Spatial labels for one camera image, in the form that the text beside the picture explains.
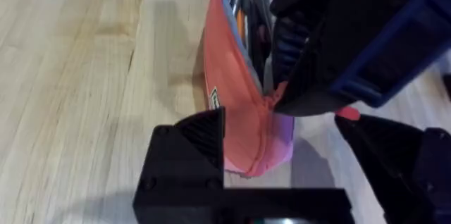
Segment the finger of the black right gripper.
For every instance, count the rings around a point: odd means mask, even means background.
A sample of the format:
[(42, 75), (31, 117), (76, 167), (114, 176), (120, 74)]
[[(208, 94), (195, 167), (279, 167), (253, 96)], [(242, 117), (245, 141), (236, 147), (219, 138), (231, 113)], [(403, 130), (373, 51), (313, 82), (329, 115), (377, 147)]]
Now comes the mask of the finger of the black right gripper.
[(288, 81), (311, 32), (311, 23), (300, 11), (278, 18), (273, 28), (272, 73), (277, 87)]
[(336, 18), (305, 15), (311, 23), (309, 39), (289, 80), (279, 84), (286, 87), (276, 112), (315, 116), (373, 101), (374, 84), (358, 74), (368, 59), (368, 35)]

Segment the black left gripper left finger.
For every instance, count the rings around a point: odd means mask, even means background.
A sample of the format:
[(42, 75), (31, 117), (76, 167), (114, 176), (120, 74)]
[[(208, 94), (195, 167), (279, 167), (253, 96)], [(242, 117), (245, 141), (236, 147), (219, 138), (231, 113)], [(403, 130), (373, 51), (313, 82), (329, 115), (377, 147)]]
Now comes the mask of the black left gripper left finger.
[(138, 223), (217, 223), (224, 108), (154, 128), (132, 207)]

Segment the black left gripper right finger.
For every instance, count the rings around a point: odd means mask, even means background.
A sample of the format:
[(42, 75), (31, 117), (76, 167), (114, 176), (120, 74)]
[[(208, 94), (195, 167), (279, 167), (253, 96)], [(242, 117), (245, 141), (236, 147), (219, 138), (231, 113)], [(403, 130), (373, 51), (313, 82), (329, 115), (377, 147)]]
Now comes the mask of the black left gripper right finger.
[(362, 115), (335, 117), (389, 224), (450, 224), (450, 133)]

